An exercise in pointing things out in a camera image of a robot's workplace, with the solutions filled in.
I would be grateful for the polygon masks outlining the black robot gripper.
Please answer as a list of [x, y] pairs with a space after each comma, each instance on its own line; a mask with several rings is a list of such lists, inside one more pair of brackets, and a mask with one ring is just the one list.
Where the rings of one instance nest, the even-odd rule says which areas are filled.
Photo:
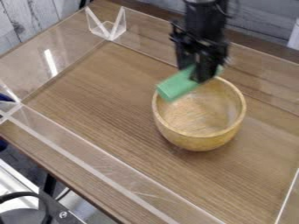
[[191, 79], [203, 83], [217, 76], [229, 57], [225, 36], [230, 0], [183, 0], [183, 21], [173, 21], [171, 41], [175, 43], [178, 68], [194, 63]]

